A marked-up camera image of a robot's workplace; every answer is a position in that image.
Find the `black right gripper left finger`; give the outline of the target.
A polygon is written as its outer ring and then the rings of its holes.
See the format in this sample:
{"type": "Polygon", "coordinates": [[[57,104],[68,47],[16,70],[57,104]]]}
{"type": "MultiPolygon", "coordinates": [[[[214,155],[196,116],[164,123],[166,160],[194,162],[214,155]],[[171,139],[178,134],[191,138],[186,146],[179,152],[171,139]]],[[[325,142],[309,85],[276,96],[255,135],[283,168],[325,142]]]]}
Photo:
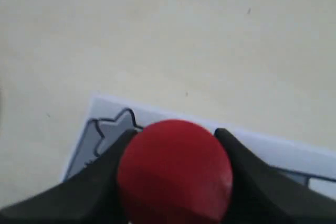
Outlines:
{"type": "Polygon", "coordinates": [[[118,198],[119,160],[137,134],[126,130],[99,158],[63,183],[1,209],[1,223],[128,223],[118,198]]]}

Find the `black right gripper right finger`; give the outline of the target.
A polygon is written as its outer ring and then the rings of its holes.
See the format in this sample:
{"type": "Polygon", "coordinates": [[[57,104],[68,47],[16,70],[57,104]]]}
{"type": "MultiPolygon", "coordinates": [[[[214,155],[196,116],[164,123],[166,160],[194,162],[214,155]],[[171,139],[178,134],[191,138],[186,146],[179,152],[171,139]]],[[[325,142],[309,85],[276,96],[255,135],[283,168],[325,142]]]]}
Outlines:
{"type": "Polygon", "coordinates": [[[228,154],[233,192],[222,223],[335,223],[335,200],[270,167],[224,128],[214,132],[228,154]]]}

